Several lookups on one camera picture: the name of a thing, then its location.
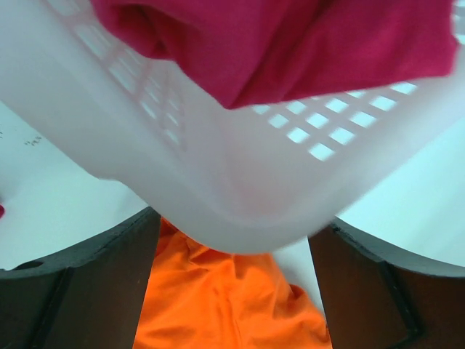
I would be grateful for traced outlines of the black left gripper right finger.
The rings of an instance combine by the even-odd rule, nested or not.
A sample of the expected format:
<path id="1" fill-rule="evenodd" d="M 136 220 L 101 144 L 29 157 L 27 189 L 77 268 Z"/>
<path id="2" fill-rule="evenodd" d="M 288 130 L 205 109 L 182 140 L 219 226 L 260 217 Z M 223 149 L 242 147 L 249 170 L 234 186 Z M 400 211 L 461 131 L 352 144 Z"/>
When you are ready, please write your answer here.
<path id="1" fill-rule="evenodd" d="M 463 348 L 464 268 L 340 219 L 308 238 L 334 348 Z"/>

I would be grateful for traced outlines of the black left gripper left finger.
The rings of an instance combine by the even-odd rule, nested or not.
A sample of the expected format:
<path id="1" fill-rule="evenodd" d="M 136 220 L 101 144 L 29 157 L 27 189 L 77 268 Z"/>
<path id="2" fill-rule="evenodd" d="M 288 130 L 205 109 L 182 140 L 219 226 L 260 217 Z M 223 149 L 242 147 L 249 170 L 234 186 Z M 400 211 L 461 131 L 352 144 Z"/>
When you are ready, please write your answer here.
<path id="1" fill-rule="evenodd" d="M 158 243 L 146 208 L 94 237 L 1 271 L 2 348 L 131 348 Z"/>

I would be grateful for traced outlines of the orange t shirt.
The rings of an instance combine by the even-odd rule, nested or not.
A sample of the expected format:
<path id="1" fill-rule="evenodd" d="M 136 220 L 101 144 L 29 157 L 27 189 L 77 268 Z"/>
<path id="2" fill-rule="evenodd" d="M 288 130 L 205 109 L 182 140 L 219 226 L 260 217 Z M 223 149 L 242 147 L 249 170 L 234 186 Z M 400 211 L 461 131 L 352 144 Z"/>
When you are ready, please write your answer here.
<path id="1" fill-rule="evenodd" d="M 330 348 L 323 314 L 271 254 L 218 252 L 160 221 L 136 348 Z"/>

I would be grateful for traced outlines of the white plastic mesh basket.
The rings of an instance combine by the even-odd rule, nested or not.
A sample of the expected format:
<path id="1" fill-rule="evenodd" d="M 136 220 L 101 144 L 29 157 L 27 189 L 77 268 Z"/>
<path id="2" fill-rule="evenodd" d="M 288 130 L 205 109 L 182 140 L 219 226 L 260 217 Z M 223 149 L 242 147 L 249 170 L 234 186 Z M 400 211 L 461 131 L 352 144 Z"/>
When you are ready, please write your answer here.
<path id="1" fill-rule="evenodd" d="M 355 212 L 463 117 L 463 54 L 445 78 L 230 111 L 87 1 L 3 1 L 1 266 L 147 205 L 214 249 L 277 249 Z"/>

